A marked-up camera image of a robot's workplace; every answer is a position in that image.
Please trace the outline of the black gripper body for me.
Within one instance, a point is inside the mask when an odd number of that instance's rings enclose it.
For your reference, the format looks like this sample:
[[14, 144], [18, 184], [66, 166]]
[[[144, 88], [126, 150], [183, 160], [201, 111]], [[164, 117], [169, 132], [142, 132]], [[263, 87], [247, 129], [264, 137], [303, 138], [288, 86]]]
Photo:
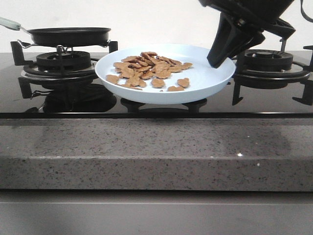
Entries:
[[281, 19], [281, 15], [293, 3], [291, 0], [201, 0], [203, 7], [212, 7], [236, 21], [242, 20], [255, 28], [268, 31], [284, 39], [295, 28]]

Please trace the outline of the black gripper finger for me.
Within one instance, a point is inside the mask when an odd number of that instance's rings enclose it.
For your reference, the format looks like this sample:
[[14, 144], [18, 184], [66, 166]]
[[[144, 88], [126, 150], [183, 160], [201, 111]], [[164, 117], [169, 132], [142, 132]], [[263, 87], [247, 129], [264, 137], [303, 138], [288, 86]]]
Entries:
[[254, 35], [254, 29], [251, 25], [237, 22], [231, 15], [222, 12], [215, 40], [207, 56], [212, 67], [218, 68], [228, 58], [235, 37], [241, 34]]
[[232, 45], [232, 50], [227, 55], [227, 57], [232, 58], [253, 46], [261, 44], [264, 40], [265, 36], [262, 34], [262, 32], [257, 32], [254, 35], [248, 36], [243, 34], [236, 36]]

